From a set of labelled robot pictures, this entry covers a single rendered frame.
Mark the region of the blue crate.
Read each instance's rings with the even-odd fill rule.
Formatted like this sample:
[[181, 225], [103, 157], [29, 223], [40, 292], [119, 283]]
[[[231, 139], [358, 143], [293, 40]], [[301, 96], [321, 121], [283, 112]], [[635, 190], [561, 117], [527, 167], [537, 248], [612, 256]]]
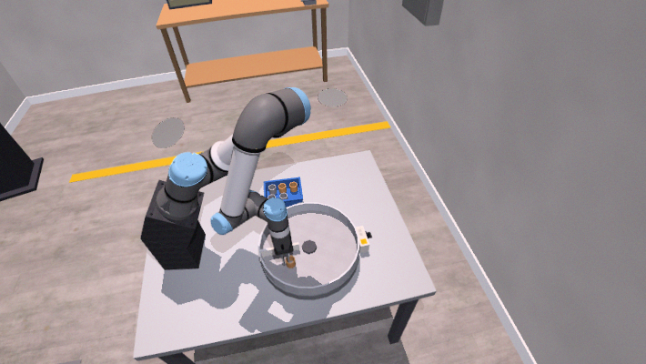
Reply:
[[[290, 186], [289, 184], [291, 182], [296, 182], [298, 184], [298, 191], [297, 192], [291, 192], [290, 191]], [[287, 188], [287, 194], [288, 194], [288, 199], [284, 199], [283, 201], [285, 202], [286, 207], [290, 207], [296, 204], [303, 203], [303, 195], [302, 195], [302, 187], [301, 187], [301, 181], [300, 177], [293, 177], [293, 178], [285, 178], [285, 179], [278, 179], [278, 180], [270, 180], [270, 181], [265, 181], [264, 182], [264, 197], [268, 197], [269, 191], [268, 191], [268, 186], [269, 185], [276, 185], [277, 188], [277, 193], [275, 194], [276, 198], [280, 198], [278, 190], [278, 185], [284, 183], [286, 184]], [[301, 195], [300, 195], [301, 194]]]

